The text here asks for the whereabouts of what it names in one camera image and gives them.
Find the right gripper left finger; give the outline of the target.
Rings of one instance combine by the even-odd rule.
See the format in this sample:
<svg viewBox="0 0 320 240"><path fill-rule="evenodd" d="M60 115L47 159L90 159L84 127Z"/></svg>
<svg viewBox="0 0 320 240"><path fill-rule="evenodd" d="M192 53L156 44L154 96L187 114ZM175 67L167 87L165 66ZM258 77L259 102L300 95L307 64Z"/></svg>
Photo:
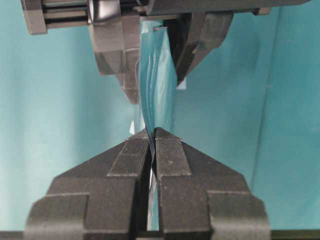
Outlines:
<svg viewBox="0 0 320 240"><path fill-rule="evenodd" d="M29 212L26 240L132 240L147 229L150 148L142 130L56 176Z"/></svg>

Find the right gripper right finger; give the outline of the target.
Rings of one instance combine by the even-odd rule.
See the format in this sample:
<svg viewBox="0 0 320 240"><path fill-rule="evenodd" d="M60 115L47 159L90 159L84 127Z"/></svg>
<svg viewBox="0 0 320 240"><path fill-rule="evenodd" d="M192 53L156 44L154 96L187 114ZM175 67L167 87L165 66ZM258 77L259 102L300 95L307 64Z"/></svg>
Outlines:
<svg viewBox="0 0 320 240"><path fill-rule="evenodd" d="M236 170L155 130L159 227L166 240L268 240L264 203Z"/></svg>

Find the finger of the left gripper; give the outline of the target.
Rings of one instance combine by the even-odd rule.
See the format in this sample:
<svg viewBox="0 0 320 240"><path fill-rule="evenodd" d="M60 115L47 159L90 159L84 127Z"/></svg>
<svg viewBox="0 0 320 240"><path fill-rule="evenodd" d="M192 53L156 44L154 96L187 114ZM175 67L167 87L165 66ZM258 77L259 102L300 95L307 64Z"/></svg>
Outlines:
<svg viewBox="0 0 320 240"><path fill-rule="evenodd" d="M164 21L179 85L227 36L232 11L184 13Z"/></svg>

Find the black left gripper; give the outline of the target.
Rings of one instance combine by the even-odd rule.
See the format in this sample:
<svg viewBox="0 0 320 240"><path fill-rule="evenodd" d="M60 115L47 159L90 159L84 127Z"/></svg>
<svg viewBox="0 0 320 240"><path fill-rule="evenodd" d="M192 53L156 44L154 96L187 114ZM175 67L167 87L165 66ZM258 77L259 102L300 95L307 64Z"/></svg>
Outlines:
<svg viewBox="0 0 320 240"><path fill-rule="evenodd" d="M89 24L87 0L22 0L21 7L30 35L47 34L48 29L87 26L100 75L116 75L131 104L140 101L136 67L140 59L140 19L171 20L182 13L147 15L141 0L118 0L121 17Z"/></svg>

